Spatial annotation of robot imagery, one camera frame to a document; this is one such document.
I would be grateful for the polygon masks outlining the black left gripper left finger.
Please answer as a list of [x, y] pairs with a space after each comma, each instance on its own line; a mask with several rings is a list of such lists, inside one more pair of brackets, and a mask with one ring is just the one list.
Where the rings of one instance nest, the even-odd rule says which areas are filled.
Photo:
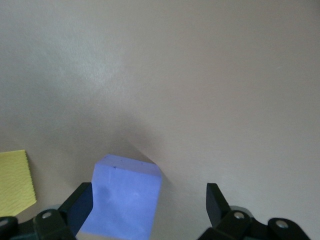
[[19, 223], [14, 216], [0, 218], [2, 240], [75, 240], [93, 209], [91, 182], [81, 183], [58, 209], [47, 209]]

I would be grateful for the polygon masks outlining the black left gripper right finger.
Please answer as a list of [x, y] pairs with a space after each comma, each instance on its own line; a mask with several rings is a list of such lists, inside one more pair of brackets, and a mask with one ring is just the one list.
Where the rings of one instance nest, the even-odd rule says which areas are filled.
[[206, 185], [206, 211], [211, 222], [200, 240], [308, 240], [295, 222], [271, 218], [262, 224], [243, 210], [232, 209], [216, 183]]

